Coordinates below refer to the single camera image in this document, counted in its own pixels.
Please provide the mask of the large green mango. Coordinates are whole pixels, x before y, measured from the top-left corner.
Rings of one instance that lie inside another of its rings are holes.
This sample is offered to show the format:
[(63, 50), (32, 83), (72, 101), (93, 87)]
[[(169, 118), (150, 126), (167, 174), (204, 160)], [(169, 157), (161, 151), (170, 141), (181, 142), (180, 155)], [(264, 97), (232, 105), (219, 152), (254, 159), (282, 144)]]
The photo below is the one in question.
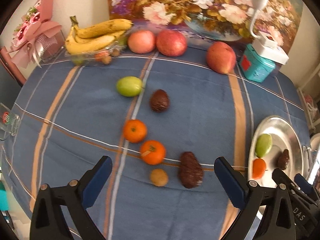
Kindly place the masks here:
[(257, 138), (255, 145), (255, 155), (262, 158), (268, 154), (273, 145), (272, 136), (270, 134), (261, 134)]

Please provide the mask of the brown longan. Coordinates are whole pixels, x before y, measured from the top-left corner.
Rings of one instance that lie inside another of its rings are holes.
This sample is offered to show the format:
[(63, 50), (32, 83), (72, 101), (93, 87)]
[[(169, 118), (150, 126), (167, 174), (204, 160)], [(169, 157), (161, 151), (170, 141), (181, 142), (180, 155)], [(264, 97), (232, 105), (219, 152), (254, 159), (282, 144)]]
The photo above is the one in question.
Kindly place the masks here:
[(157, 168), (151, 171), (150, 181), (157, 187), (163, 187), (167, 185), (169, 177), (163, 169)]

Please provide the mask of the pale pink apple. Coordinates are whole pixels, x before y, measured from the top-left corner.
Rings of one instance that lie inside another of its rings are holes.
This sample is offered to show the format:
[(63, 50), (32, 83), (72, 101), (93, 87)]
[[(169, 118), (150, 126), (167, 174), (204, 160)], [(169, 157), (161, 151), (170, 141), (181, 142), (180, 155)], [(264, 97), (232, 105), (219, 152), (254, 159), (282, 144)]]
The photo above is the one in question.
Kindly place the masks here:
[(127, 45), (136, 54), (146, 54), (155, 49), (156, 36), (149, 30), (135, 31), (129, 36)]

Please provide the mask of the round dark passion fruit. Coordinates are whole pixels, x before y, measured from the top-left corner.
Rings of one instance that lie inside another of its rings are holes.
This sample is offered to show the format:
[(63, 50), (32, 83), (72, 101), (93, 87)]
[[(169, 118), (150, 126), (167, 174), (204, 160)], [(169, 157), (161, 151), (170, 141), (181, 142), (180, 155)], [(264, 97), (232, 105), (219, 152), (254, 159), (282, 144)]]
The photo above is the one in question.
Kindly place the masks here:
[(156, 90), (149, 100), (149, 105), (154, 112), (161, 113), (166, 111), (170, 106), (170, 99), (166, 91), (162, 89)]

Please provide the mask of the small green mango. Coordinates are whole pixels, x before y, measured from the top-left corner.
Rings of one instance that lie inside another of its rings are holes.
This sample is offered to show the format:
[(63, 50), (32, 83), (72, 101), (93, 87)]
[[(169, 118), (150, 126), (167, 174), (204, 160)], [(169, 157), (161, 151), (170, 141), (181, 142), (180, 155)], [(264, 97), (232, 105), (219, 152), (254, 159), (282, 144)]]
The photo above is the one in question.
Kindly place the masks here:
[(126, 76), (119, 79), (116, 83), (117, 92), (125, 97), (138, 96), (143, 88), (143, 82), (135, 76)]

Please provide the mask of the glass mug red logo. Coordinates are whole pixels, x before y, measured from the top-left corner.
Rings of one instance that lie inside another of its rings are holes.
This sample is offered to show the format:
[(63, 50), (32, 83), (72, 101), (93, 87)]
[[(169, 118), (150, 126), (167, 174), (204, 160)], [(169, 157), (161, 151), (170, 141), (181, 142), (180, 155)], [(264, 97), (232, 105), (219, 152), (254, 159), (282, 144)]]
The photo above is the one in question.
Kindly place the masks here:
[(1, 141), (7, 139), (8, 136), (15, 136), (20, 123), (20, 117), (1, 103)]

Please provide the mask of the blue plaid tablecloth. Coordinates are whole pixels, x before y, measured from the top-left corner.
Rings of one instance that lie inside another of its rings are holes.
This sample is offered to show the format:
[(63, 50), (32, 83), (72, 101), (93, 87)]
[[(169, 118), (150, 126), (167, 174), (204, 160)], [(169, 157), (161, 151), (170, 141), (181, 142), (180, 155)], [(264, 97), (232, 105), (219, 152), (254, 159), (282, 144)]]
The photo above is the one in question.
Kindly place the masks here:
[[(271, 115), (287, 120), (301, 144), (310, 139), (288, 77), (278, 74), (256, 84), (238, 69), (220, 75), (207, 68), (205, 55), (195, 48), (178, 58), (126, 51), (108, 66), (77, 67), (60, 54), (36, 68), (12, 109), (21, 117), (17, 134), (1, 146), (4, 178), (26, 215), (40, 185), (64, 186), (107, 155), (113, 173), (88, 211), (107, 239), (218, 239), (236, 212), (214, 174), (214, 160), (223, 156), (246, 171), (253, 133)], [(142, 80), (138, 96), (117, 92), (117, 81), (126, 76)], [(170, 99), (161, 113), (149, 105), (158, 89)], [(139, 143), (123, 136), (131, 119), (148, 128)], [(148, 140), (166, 149), (158, 165), (140, 157)], [(198, 187), (181, 184), (183, 152), (193, 152), (203, 169)], [(169, 177), (163, 187), (150, 181), (157, 168)]]

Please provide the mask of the pink flower bouquet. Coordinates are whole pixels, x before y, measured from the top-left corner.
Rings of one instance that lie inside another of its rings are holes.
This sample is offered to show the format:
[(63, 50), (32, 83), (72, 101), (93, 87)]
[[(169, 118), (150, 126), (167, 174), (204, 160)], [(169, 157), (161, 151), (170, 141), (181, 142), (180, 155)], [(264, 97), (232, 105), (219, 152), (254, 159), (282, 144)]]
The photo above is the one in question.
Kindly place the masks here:
[(27, 68), (30, 61), (39, 66), (63, 47), (62, 26), (52, 21), (53, 1), (37, 0), (15, 29), (6, 54), (14, 53), (10, 59), (17, 67)]

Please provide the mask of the silver metal plate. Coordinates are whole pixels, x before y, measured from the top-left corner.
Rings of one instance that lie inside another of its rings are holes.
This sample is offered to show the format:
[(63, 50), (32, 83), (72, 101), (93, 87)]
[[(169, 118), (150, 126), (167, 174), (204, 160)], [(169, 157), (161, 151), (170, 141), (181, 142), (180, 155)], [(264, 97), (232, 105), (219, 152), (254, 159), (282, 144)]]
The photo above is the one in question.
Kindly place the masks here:
[(253, 161), (257, 159), (255, 145), (258, 137), (262, 134), (269, 134), (272, 137), (272, 147), (268, 154), (263, 157), (266, 163), (266, 171), (262, 178), (256, 180), (260, 186), (271, 188), (277, 186), (272, 179), (272, 172), (276, 168), (278, 157), (285, 149), (289, 150), (289, 164), (284, 173), (292, 180), (296, 174), (303, 174), (304, 160), (302, 148), (294, 129), (285, 119), (272, 115), (261, 121), (253, 135), (248, 155), (248, 180), (253, 180)]

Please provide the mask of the orange tangerine with stem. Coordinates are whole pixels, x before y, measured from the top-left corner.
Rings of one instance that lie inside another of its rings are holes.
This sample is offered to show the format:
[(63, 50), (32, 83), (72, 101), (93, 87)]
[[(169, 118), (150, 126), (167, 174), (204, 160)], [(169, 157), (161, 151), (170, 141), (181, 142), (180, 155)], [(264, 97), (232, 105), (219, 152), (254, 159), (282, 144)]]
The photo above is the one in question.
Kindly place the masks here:
[(144, 142), (139, 151), (141, 159), (149, 165), (160, 164), (166, 156), (164, 145), (156, 140)]

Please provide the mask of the teal toy house box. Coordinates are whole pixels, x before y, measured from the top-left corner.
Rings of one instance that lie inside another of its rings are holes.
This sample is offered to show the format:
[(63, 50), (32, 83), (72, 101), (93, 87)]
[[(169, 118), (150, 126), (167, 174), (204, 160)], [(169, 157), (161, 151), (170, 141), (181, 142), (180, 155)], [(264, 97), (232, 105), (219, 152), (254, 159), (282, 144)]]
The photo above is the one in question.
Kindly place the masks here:
[(258, 83), (262, 83), (276, 67), (274, 61), (258, 55), (251, 43), (247, 44), (239, 64), (245, 78)]

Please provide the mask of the smartphone on stand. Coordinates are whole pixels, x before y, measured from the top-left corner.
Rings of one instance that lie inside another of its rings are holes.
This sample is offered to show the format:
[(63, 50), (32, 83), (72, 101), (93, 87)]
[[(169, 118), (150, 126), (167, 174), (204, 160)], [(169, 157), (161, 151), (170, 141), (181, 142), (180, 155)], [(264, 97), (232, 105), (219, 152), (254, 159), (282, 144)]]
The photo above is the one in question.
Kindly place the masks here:
[(308, 176), (307, 181), (309, 184), (314, 184), (318, 177), (319, 170), (319, 143), (307, 149), (308, 156)]

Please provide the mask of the clear plastic fruit tray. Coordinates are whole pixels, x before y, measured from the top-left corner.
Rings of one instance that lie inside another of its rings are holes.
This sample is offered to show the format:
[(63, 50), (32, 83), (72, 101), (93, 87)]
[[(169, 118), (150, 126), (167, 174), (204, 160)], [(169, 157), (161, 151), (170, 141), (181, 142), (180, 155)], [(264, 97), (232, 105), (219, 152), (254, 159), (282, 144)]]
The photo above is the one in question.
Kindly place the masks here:
[(128, 35), (129, 31), (116, 31), (85, 39), (69, 34), (65, 40), (66, 56), (77, 66), (89, 62), (108, 65), (126, 48)]

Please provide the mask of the white shelf rack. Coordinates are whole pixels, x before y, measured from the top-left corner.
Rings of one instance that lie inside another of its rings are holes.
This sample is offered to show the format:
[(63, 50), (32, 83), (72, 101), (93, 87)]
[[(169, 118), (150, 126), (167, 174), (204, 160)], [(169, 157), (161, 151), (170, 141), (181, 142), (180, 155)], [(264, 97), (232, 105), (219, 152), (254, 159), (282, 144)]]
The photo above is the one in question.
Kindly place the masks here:
[(309, 133), (319, 128), (319, 64), (297, 88), (306, 116)]

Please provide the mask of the red apple right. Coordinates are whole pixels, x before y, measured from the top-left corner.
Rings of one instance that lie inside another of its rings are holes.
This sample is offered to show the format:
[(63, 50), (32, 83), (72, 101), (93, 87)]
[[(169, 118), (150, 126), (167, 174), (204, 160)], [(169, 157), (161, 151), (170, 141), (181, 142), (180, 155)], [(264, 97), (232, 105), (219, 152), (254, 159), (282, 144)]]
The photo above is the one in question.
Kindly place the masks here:
[(214, 42), (207, 50), (206, 63), (211, 70), (219, 74), (228, 74), (236, 65), (236, 54), (228, 44)]

